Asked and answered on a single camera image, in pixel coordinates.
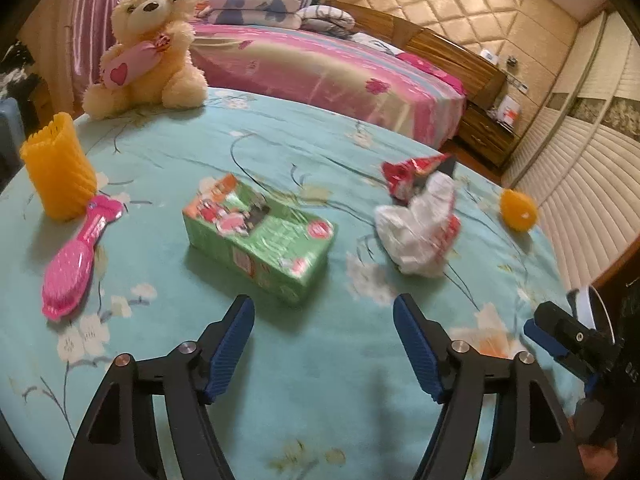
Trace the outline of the pink hairbrush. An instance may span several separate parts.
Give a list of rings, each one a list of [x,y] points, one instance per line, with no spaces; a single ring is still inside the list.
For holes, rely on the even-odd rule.
[[[84,224],[44,271],[41,311],[48,321],[58,322],[80,305],[92,275],[96,243],[106,226],[119,219],[123,210],[119,200],[104,195],[89,200]]]

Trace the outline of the red snack bag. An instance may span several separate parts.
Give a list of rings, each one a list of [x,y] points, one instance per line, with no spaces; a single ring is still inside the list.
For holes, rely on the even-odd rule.
[[[407,205],[413,196],[422,192],[434,172],[442,172],[452,178],[456,166],[454,155],[439,154],[410,158],[397,164],[383,162],[381,170],[392,200],[396,204]]]

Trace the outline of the white bag on nightstand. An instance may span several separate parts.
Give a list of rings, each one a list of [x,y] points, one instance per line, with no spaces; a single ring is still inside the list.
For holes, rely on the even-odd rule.
[[[521,115],[521,105],[507,94],[496,108],[496,121],[506,128],[514,129]]]

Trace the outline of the orange ribbed cup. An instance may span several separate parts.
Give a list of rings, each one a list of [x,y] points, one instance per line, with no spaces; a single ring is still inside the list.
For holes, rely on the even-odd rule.
[[[46,215],[70,221],[85,214],[96,195],[96,170],[82,149],[72,116],[56,113],[20,147],[26,167]]]

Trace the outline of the teal floral bedsheet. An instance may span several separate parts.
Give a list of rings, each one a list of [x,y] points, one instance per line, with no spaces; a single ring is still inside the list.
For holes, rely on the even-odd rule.
[[[198,110],[142,108],[76,128],[99,193],[122,204],[96,248],[85,302],[41,312],[43,273],[80,229],[44,213],[26,171],[1,194],[1,411],[36,474],[62,477],[96,388],[119,353],[143,360],[198,338],[235,296],[256,321],[229,389],[209,410],[240,479],[408,479],[439,408],[422,392],[393,324],[402,292],[451,336],[513,356],[544,300],[565,304],[541,229],[514,234],[500,188],[457,166],[460,234],[442,275],[401,274],[378,242],[390,202],[381,167],[428,148],[320,108],[231,90]],[[236,177],[310,221],[267,238],[276,267],[194,248],[183,208]]]

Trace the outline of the pink floral bed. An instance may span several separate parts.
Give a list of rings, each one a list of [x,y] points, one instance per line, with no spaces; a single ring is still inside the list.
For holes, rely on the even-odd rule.
[[[193,63],[210,86],[330,110],[440,148],[466,97],[439,73],[364,44],[274,27],[194,24]]]

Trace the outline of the cream teddy bear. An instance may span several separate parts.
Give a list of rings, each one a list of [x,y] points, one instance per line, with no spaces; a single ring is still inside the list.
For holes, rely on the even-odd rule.
[[[119,0],[111,16],[116,44],[102,55],[99,81],[84,93],[84,112],[103,119],[140,105],[203,105],[207,81],[190,55],[190,19],[200,1]]]

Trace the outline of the green carton box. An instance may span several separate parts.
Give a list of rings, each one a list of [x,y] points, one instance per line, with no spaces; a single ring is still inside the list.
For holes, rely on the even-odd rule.
[[[182,210],[190,244],[266,292],[298,304],[328,263],[337,226],[225,174],[201,180]]]

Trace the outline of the pink pillow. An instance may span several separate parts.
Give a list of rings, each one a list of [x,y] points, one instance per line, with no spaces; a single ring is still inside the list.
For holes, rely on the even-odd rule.
[[[395,58],[413,66],[423,73],[436,77],[445,84],[448,84],[448,86],[456,90],[462,96],[466,96],[466,90],[460,79],[450,75],[450,73],[445,72],[433,63],[428,62],[425,58],[421,58],[419,55],[409,52],[400,52],[395,55]]]

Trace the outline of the blue heart folded quilt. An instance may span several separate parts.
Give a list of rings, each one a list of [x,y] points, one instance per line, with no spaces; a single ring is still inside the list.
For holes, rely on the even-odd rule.
[[[258,25],[300,29],[302,0],[208,0],[198,17],[216,25]]]

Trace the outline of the grey white folded quilt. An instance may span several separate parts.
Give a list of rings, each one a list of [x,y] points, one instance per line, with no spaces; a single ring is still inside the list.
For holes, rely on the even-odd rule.
[[[308,32],[348,39],[355,28],[355,19],[346,11],[335,6],[306,6],[296,12],[300,19],[300,28]]]

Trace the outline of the wooden nightstand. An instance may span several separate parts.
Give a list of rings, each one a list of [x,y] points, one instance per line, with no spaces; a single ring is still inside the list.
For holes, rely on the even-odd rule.
[[[501,170],[518,137],[508,127],[492,119],[482,108],[469,103],[461,117],[457,137],[491,166]]]

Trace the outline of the white louvered closet doors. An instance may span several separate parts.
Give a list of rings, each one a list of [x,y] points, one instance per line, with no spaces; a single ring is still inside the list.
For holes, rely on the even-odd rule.
[[[618,13],[582,26],[503,183],[530,196],[566,287],[639,238],[639,44]]]

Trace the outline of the red white wrapper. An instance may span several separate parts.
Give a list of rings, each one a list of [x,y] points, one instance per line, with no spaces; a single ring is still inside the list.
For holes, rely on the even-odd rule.
[[[454,179],[436,171],[408,206],[375,208],[376,234],[402,274],[437,278],[444,272],[461,228],[456,196]]]

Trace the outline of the white trash bin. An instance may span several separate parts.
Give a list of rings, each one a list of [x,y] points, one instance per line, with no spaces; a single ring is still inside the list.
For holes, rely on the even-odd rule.
[[[591,285],[575,288],[570,290],[566,296],[574,318],[579,323],[590,330],[596,330],[610,344],[615,344],[611,318],[597,289]]]

